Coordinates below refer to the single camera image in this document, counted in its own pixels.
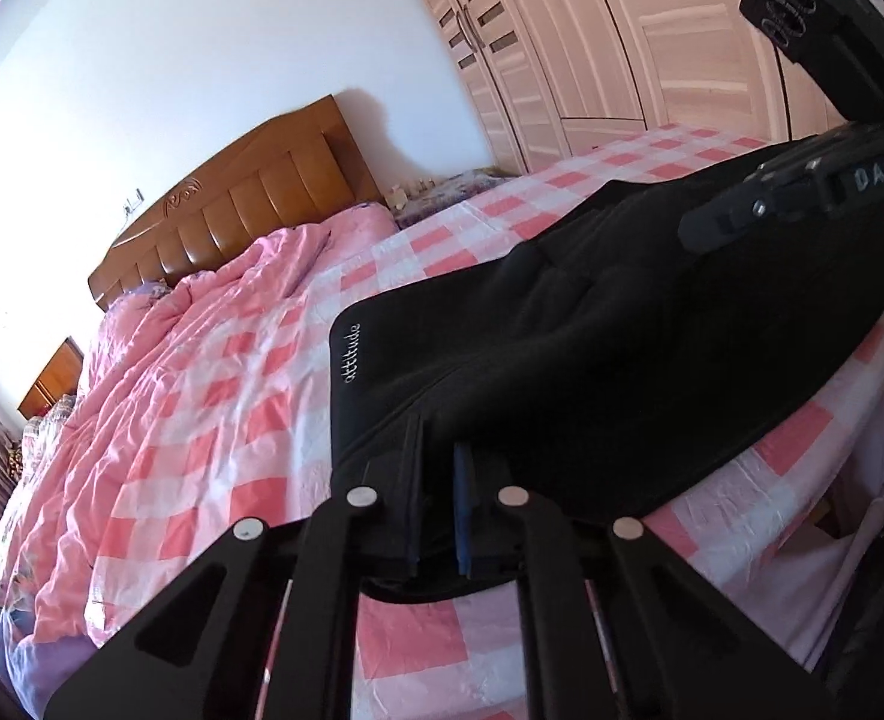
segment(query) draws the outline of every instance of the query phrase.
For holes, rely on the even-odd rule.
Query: wooden bed frame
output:
[[[280,227],[322,221],[381,197],[333,97],[230,143],[140,215],[89,277],[108,308],[148,281],[170,287],[219,268]]]

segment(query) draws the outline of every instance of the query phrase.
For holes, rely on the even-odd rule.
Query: pink comforter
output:
[[[290,429],[328,410],[327,377],[306,378],[328,370],[325,338],[299,331],[321,308],[306,287],[394,232],[386,208],[360,206],[184,279],[79,399],[0,560],[0,672],[33,714],[234,520],[280,524],[325,497],[328,458],[292,450],[326,442]]]

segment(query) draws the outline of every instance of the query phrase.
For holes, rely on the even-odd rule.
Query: black pants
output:
[[[785,148],[651,188],[610,182],[500,260],[346,309],[330,334],[333,494],[421,413],[423,550],[441,554],[456,440],[601,522],[648,514],[759,440],[884,310],[880,207],[682,250],[686,210]]]

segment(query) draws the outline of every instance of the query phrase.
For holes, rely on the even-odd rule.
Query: silver screw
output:
[[[349,502],[349,506],[368,509],[378,501],[378,493],[373,488],[352,488],[345,494],[345,499]]]
[[[266,526],[261,523],[261,520],[255,517],[245,517],[232,526],[232,535],[239,541],[252,541],[253,538],[261,536],[264,530],[266,530]]]
[[[636,538],[641,538],[642,534],[645,533],[645,525],[642,525],[635,517],[618,517],[612,523],[612,533],[619,538],[624,538],[626,541],[635,541]]]
[[[528,490],[517,487],[502,488],[498,490],[498,503],[503,506],[525,506],[528,503]]]

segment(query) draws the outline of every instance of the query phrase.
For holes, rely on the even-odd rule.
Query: bed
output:
[[[0,539],[0,674],[36,716],[232,522],[280,524],[326,498],[328,330],[346,306],[500,257],[610,179],[679,177],[762,146],[653,130],[395,233],[386,208],[357,205],[378,194],[335,103],[305,110],[287,115],[301,117],[301,135],[271,134],[288,125],[268,122],[180,182],[90,280],[103,307],[133,292],[107,314],[79,402],[31,459]],[[303,175],[309,142],[329,147],[327,170],[348,187],[321,205],[292,175]],[[297,207],[275,194],[276,175],[295,186]],[[127,337],[114,337],[122,328]],[[810,403],[648,526],[717,586],[747,586],[832,482],[883,389],[884,316]],[[512,593],[421,607],[363,599],[354,716],[525,717]]]

